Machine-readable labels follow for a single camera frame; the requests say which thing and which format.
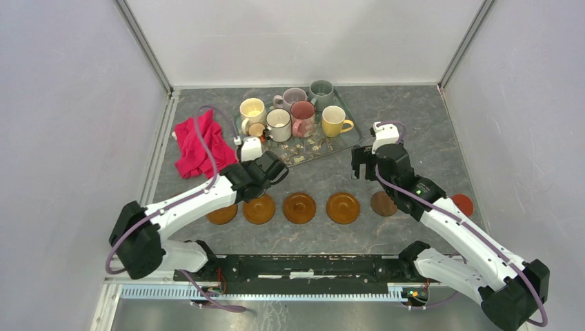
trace yellow mug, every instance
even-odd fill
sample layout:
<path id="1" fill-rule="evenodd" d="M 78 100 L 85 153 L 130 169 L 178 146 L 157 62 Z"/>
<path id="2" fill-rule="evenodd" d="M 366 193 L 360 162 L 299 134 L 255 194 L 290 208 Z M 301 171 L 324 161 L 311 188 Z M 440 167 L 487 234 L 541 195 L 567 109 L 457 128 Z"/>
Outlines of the yellow mug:
<path id="1" fill-rule="evenodd" d="M 349 128 L 344 128 L 344 124 L 349 124 Z M 325 135 L 333 138 L 353 129 L 353 122 L 346 119 L 346 112 L 341 107 L 329 106 L 321 114 L 321 126 Z"/>

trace red coaster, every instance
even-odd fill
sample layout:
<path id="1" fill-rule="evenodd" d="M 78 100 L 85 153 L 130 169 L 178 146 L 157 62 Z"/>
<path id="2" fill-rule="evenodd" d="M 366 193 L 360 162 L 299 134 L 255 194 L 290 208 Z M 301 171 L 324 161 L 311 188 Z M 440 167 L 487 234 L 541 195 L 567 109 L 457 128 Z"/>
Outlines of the red coaster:
<path id="1" fill-rule="evenodd" d="M 473 202 L 465 194 L 456 194 L 451 197 L 453 203 L 465 214 L 470 217 L 473 214 Z"/>

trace white mug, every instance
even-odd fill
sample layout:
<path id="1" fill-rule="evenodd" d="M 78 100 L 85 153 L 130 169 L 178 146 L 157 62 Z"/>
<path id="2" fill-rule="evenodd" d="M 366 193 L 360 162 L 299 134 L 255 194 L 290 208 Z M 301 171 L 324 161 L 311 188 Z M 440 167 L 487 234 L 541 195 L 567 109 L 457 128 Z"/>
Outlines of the white mug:
<path id="1" fill-rule="evenodd" d="M 241 115 L 241 131 L 247 134 L 249 127 L 254 123 L 266 125 L 266 107 L 260 99 L 250 98 L 239 105 Z"/>
<path id="2" fill-rule="evenodd" d="M 286 110 L 274 109 L 268 113 L 266 122 L 268 124 L 268 136 L 272 140 L 281 143 L 290 138 L 290 114 Z"/>

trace pink mug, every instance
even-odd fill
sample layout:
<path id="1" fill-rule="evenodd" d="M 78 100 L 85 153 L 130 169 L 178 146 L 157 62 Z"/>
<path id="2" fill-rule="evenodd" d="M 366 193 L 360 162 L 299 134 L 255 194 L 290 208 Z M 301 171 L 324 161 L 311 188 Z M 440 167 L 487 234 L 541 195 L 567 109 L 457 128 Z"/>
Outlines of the pink mug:
<path id="1" fill-rule="evenodd" d="M 309 137 L 315 128 L 315 106 L 309 101 L 297 101 L 290 108 L 292 135 Z"/>

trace white wall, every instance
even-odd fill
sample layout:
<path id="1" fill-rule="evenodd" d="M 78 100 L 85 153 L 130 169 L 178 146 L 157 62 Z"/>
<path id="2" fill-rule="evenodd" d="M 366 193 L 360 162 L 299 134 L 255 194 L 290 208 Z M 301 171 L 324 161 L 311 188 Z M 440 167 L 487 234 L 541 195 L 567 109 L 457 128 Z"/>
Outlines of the white wall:
<path id="1" fill-rule="evenodd" d="M 493 236 L 551 269 L 551 330 L 583 328 L 583 12 L 580 0 L 498 1 L 446 88 Z"/>
<path id="2" fill-rule="evenodd" d="M 175 86 L 437 83 L 482 0 L 128 0 Z"/>
<path id="3" fill-rule="evenodd" d="M 112 1 L 0 4 L 0 330 L 87 330 L 165 93 Z"/>

